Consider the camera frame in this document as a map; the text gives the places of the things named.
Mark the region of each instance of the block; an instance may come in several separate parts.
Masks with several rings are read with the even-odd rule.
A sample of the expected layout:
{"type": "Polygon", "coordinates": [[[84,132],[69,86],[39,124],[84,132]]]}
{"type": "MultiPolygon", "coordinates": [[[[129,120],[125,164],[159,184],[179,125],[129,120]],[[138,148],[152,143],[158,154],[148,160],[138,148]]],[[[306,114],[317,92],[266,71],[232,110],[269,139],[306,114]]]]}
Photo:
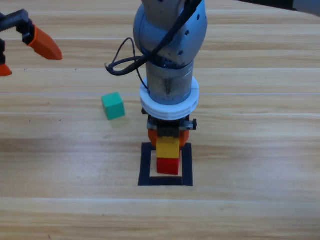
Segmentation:
{"type": "Polygon", "coordinates": [[[178,175],[179,174],[179,158],[157,158],[156,171],[158,174],[178,175]]]}
{"type": "Polygon", "coordinates": [[[121,118],[126,115],[124,102],[118,92],[102,96],[101,100],[108,120],[121,118]]]}
{"type": "Polygon", "coordinates": [[[157,159],[178,159],[180,155],[180,139],[178,137],[158,137],[156,141],[157,159]]]}

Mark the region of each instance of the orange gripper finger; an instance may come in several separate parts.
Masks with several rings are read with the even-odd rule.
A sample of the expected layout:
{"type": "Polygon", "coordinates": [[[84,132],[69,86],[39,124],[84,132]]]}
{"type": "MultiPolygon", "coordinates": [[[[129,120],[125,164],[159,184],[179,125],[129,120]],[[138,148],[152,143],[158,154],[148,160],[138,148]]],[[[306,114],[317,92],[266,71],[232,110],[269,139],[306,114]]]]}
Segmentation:
{"type": "Polygon", "coordinates": [[[0,65],[0,77],[10,76],[11,74],[12,74],[12,71],[6,64],[0,65]]]}
{"type": "Polygon", "coordinates": [[[48,60],[62,60],[62,53],[55,41],[36,25],[34,26],[34,39],[28,45],[40,56],[48,60]]]}

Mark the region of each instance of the white ring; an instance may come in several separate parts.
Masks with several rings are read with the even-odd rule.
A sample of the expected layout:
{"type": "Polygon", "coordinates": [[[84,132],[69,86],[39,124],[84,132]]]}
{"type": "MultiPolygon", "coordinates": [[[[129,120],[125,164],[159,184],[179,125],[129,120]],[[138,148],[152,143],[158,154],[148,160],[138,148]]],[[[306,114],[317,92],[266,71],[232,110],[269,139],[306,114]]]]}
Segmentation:
{"type": "MultiPolygon", "coordinates": [[[[144,82],[148,85],[147,78],[144,79],[144,82]]],[[[148,90],[142,83],[140,86],[140,101],[143,109],[152,117],[166,121],[179,120],[190,115],[198,106],[199,95],[199,84],[194,77],[192,77],[190,96],[184,102],[177,105],[162,105],[155,102],[151,99],[148,90]]]]}

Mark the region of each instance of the red block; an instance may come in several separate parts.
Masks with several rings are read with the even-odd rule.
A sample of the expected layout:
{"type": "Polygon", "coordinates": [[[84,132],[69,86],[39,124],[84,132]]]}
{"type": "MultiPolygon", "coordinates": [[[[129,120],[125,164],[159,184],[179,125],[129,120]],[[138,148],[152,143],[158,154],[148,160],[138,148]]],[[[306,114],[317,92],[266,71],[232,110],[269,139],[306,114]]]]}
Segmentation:
{"type": "Polygon", "coordinates": [[[156,169],[158,174],[178,175],[179,174],[179,158],[157,158],[156,169]]]}

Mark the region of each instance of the metal cylinder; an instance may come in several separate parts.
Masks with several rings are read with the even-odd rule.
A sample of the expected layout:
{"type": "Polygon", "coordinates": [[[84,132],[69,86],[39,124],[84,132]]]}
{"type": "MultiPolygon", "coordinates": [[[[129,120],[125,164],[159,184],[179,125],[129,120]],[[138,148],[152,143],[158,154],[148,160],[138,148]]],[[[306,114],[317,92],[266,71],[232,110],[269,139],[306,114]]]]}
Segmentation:
{"type": "Polygon", "coordinates": [[[147,85],[152,100],[162,105],[177,105],[191,93],[194,62],[181,69],[158,67],[146,63],[147,85]]]}

